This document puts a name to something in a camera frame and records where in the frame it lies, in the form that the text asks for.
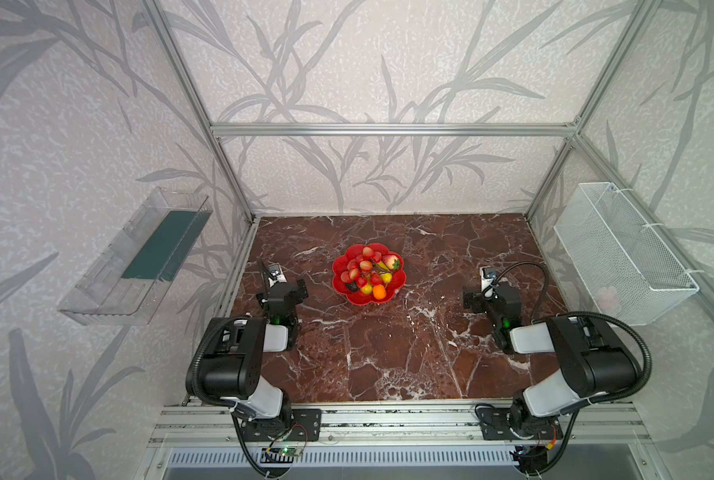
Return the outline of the red flower-shaped fruit bowl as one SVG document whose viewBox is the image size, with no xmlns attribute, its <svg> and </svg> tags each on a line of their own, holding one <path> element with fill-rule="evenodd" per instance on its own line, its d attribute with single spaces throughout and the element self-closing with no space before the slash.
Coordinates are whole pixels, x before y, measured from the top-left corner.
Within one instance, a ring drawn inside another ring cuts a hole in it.
<svg viewBox="0 0 714 480">
<path fill-rule="evenodd" d="M 382 282 L 382 279 L 380 278 L 380 275 L 377 275 L 376 273 L 372 274 L 372 277 L 370 280 L 366 279 L 366 275 L 360 275 L 357 270 L 353 270 L 350 274 L 350 277 L 355 280 L 355 283 L 357 286 L 360 288 L 358 292 L 350 292 L 342 280 L 338 280 L 335 278 L 333 269 L 333 278 L 332 278 L 332 286 L 333 288 L 342 296 L 344 296 L 351 304 L 353 305 L 368 305 L 368 304 L 385 304 L 388 303 L 391 299 L 395 297 L 395 295 L 399 292 L 399 290 L 405 285 L 407 281 L 407 274 L 404 270 L 404 260 L 400 256 L 399 253 L 393 252 L 389 249 L 390 253 L 388 255 L 396 255 L 399 257 L 399 259 L 402 261 L 402 268 L 397 271 L 392 271 L 392 281 L 389 284 L 384 284 Z M 373 298 L 372 295 L 365 295 L 361 292 L 361 288 L 365 286 L 367 283 L 371 283 L 372 285 L 384 285 L 387 291 L 387 296 L 384 300 L 382 301 L 377 301 Z"/>
</svg>

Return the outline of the green circuit board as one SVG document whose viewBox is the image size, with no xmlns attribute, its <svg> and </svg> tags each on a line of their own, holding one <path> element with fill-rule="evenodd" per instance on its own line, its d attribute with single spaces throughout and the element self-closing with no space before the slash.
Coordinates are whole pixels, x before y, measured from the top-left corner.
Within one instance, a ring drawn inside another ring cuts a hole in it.
<svg viewBox="0 0 714 480">
<path fill-rule="evenodd" d="M 281 447 L 270 446 L 264 450 L 264 460 L 271 463 L 292 463 L 305 453 L 305 446 L 283 445 Z"/>
</svg>

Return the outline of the red fake peach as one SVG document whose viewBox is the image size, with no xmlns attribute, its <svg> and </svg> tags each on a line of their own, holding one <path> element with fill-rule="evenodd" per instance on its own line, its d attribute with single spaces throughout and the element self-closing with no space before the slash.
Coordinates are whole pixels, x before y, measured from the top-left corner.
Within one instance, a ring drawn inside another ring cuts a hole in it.
<svg viewBox="0 0 714 480">
<path fill-rule="evenodd" d="M 382 263 L 389 271 L 397 271 L 402 268 L 402 261 L 396 255 L 384 255 Z"/>
</svg>

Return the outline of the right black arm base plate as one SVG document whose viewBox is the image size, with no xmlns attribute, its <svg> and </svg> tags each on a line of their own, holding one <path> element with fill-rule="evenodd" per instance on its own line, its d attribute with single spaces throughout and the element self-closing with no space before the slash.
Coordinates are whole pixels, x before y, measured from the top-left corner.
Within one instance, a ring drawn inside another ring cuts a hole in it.
<svg viewBox="0 0 714 480">
<path fill-rule="evenodd" d="M 535 417 L 526 407 L 481 403 L 475 406 L 474 413 L 485 440 L 551 442 L 564 438 L 557 417 Z"/>
</svg>

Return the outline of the pink object in basket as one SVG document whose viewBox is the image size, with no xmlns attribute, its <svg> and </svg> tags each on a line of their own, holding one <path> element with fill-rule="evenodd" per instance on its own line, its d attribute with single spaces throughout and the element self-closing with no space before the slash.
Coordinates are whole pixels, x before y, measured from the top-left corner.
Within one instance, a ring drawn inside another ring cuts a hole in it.
<svg viewBox="0 0 714 480">
<path fill-rule="evenodd" d="M 601 287 L 594 294 L 594 301 L 601 313 L 611 317 L 617 317 L 623 309 L 615 286 Z"/>
</svg>

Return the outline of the small fake orange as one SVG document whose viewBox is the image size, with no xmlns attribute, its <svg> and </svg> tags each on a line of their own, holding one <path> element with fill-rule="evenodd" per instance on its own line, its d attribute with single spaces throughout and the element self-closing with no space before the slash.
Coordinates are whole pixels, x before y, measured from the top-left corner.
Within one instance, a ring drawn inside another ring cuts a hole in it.
<svg viewBox="0 0 714 480">
<path fill-rule="evenodd" d="M 387 291 L 384 285 L 373 285 L 372 286 L 372 296 L 377 301 L 382 301 L 387 296 Z"/>
</svg>

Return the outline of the red fake cherry tomato bunch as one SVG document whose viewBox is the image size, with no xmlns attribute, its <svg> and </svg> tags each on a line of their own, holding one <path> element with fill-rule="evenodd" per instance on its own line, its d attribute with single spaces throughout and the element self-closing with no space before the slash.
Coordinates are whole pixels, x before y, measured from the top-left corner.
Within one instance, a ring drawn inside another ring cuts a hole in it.
<svg viewBox="0 0 714 480">
<path fill-rule="evenodd" d="M 367 280 L 371 279 L 373 273 L 387 273 L 388 269 L 382 262 L 389 253 L 389 249 L 380 243 L 350 246 L 333 262 L 335 278 L 344 283 L 354 283 L 355 280 L 350 277 L 353 270 L 357 270 L 360 275 L 366 275 Z"/>
</svg>

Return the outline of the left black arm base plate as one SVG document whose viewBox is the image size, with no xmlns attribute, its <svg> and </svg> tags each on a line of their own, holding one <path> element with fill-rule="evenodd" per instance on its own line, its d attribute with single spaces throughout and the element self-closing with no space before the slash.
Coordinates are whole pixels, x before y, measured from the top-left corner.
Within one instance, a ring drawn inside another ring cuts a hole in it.
<svg viewBox="0 0 714 480">
<path fill-rule="evenodd" d="M 286 441 L 317 441 L 322 426 L 322 410 L 293 408 L 280 416 L 264 420 L 243 420 L 240 432 L 245 441 L 272 441 L 282 437 Z"/>
</svg>

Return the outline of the aluminium front rail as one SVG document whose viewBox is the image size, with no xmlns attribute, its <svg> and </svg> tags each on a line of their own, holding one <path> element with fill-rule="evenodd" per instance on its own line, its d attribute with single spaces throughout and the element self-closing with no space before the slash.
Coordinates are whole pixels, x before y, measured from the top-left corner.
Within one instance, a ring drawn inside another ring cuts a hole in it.
<svg viewBox="0 0 714 480">
<path fill-rule="evenodd" d="M 489 404 L 505 408 L 506 399 L 401 400 L 295 403 L 294 414 L 307 432 L 309 446 L 509 445 L 523 440 L 504 427 L 486 426 L 481 417 Z M 581 411 L 571 432 L 560 418 L 527 442 L 566 438 L 572 444 L 651 444 L 636 407 L 630 402 L 590 406 Z M 227 409 L 207 406 L 164 407 L 147 442 L 152 447 L 235 446 L 237 435 Z"/>
</svg>

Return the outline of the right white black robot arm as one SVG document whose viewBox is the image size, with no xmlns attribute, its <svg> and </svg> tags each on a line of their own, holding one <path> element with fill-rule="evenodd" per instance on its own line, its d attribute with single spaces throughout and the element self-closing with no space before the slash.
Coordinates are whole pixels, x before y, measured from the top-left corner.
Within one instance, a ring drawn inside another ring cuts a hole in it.
<svg viewBox="0 0 714 480">
<path fill-rule="evenodd" d="M 628 324 L 598 312 L 567 312 L 521 321 L 518 291 L 487 285 L 466 289 L 463 306 L 484 314 L 496 345 L 506 354 L 552 353 L 559 368 L 543 381 L 514 394 L 508 407 L 475 407 L 486 439 L 536 439 L 562 435 L 559 418 L 583 408 L 627 398 L 644 388 L 653 357 L 644 339 Z"/>
</svg>

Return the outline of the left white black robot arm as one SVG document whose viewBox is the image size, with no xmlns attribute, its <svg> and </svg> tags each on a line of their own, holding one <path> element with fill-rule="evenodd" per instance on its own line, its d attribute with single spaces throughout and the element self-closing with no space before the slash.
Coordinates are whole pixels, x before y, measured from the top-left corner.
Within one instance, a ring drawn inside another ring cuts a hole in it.
<svg viewBox="0 0 714 480">
<path fill-rule="evenodd" d="M 307 298 L 304 280 L 275 281 L 257 295 L 260 317 L 212 319 L 187 369 L 186 392 L 205 404 L 225 407 L 248 423 L 289 424 L 289 396 L 261 370 L 266 353 L 295 346 L 300 332 L 296 307 Z"/>
</svg>

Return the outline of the clear plastic wall bin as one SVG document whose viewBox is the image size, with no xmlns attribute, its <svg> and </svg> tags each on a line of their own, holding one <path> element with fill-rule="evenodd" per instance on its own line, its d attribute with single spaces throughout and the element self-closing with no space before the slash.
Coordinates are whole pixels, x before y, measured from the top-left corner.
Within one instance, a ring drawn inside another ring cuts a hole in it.
<svg viewBox="0 0 714 480">
<path fill-rule="evenodd" d="M 206 194 L 153 189 L 58 311 L 83 326 L 148 324 L 212 213 Z"/>
</svg>

